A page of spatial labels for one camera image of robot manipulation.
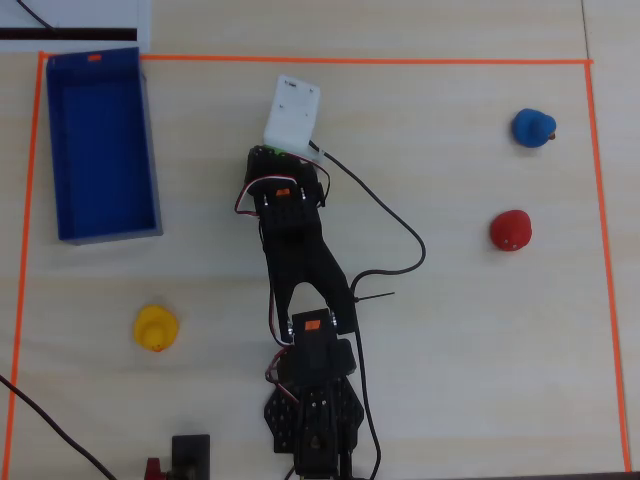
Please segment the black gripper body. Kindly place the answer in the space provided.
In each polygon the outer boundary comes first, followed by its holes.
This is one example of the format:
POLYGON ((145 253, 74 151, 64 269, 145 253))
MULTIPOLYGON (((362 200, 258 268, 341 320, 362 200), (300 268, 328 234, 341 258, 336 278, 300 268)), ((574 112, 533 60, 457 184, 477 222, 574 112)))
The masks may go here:
POLYGON ((317 171, 325 169, 315 161, 298 155, 257 145, 248 154, 246 183, 267 176, 286 176, 296 181, 305 193, 312 193, 319 206, 325 205, 325 189, 317 171))

